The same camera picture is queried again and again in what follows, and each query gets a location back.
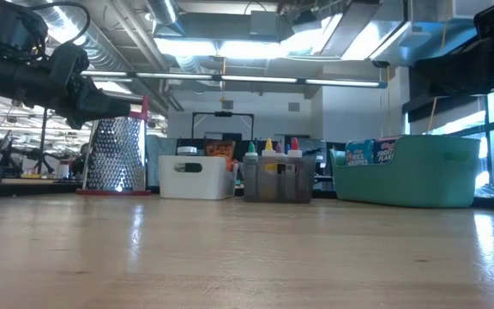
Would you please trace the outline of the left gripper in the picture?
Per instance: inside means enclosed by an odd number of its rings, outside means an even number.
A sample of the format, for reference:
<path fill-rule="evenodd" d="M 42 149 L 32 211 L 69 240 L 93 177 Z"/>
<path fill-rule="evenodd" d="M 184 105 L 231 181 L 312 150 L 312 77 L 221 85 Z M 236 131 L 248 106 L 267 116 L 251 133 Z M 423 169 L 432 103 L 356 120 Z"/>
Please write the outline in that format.
<path fill-rule="evenodd" d="M 48 26 L 36 7 L 0 0 L 0 96 L 29 105 L 70 108 L 64 117 L 69 127 L 130 115 L 126 100 L 111 97 L 81 76 L 87 54 L 71 42 L 48 56 Z"/>

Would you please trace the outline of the blue Frosted Flakes cereal box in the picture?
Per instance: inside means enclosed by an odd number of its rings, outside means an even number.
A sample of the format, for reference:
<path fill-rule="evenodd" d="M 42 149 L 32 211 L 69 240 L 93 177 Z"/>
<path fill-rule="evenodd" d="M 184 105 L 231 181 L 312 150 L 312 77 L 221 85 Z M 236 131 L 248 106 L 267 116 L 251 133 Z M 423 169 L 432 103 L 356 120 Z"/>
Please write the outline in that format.
<path fill-rule="evenodd" d="M 372 148 L 372 163 L 386 164 L 394 158 L 398 137 L 375 139 Z"/>

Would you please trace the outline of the blue Rice Krispies cereal box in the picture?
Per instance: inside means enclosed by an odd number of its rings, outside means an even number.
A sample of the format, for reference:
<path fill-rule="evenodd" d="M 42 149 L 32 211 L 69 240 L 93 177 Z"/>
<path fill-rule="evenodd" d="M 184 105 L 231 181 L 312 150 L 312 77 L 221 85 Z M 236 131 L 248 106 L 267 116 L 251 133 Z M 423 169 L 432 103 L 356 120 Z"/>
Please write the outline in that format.
<path fill-rule="evenodd" d="M 373 141 L 350 141 L 346 144 L 346 164 L 348 166 L 370 165 L 372 163 Z"/>

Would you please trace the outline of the red-lidded square spice container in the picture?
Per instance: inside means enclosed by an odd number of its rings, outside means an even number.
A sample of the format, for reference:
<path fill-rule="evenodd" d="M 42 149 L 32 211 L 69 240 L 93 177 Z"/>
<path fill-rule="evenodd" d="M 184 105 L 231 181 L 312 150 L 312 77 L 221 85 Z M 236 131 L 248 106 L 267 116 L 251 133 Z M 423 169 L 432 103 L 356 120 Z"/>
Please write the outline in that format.
<path fill-rule="evenodd" d="M 226 169 L 231 172 L 234 165 L 234 141 L 210 140 L 205 145 L 206 156 L 222 157 L 226 160 Z"/>

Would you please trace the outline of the grey-blue fabric panel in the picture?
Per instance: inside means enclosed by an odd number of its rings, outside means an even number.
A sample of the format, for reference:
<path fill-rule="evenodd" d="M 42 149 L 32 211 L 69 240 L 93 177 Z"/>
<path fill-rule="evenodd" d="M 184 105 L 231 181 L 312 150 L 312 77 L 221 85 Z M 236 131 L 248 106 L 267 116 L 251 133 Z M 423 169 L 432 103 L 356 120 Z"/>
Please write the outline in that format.
<path fill-rule="evenodd" d="M 147 136 L 147 157 L 148 157 L 148 187 L 159 185 L 159 164 L 160 138 L 158 136 Z"/>

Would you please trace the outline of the teal plastic bin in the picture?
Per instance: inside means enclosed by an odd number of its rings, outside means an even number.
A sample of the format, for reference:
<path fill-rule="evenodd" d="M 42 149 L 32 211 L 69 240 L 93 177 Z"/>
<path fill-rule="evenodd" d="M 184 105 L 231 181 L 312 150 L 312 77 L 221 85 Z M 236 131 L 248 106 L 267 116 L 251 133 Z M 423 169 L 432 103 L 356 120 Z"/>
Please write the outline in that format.
<path fill-rule="evenodd" d="M 458 209 L 473 204 L 480 140 L 401 136 L 385 164 L 348 165 L 331 151 L 334 189 L 341 200 L 411 208 Z"/>

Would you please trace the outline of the white plastic bin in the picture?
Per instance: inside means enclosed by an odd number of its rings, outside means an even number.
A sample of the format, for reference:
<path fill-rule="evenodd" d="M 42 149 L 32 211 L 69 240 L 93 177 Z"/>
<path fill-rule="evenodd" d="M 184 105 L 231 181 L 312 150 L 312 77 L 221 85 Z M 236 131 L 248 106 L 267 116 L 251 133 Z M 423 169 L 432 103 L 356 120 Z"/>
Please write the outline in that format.
<path fill-rule="evenodd" d="M 163 198 L 222 200 L 233 197 L 238 164 L 218 156 L 158 157 Z"/>

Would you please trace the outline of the long ceiling strip light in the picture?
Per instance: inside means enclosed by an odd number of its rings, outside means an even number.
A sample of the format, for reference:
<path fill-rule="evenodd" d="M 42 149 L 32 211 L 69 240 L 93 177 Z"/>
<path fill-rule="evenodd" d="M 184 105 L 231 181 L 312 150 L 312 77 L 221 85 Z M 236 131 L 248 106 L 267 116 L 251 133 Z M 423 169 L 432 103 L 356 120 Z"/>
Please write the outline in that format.
<path fill-rule="evenodd" d="M 277 77 L 277 76 L 245 76 L 229 74 L 197 74 L 197 73 L 170 73 L 170 72 L 134 72 L 134 71 L 103 71 L 86 70 L 83 76 L 111 77 L 117 79 L 166 79 L 185 80 L 198 82 L 262 82 L 274 84 L 294 84 L 324 87 L 350 87 L 350 88 L 386 88 L 388 84 L 382 81 L 361 81 L 347 79 L 320 79 L 300 77 Z"/>

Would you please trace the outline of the grey translucent plastic bin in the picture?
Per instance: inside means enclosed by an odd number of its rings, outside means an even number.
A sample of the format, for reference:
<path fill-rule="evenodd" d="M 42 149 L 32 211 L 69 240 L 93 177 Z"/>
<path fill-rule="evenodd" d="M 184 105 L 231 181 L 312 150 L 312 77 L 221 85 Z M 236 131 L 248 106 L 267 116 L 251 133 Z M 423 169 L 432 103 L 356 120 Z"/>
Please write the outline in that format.
<path fill-rule="evenodd" d="M 315 165 L 314 156 L 245 156 L 245 202 L 309 203 L 315 184 Z"/>

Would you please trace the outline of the round silver ventilation duct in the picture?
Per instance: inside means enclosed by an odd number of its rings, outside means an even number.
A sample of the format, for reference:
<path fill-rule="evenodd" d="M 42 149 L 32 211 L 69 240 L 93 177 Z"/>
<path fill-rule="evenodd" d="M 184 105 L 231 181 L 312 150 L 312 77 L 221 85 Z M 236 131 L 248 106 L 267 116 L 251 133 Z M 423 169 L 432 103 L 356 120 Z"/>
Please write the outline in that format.
<path fill-rule="evenodd" d="M 158 24 L 170 25 L 178 20 L 179 11 L 175 0 L 146 0 L 146 3 Z"/>

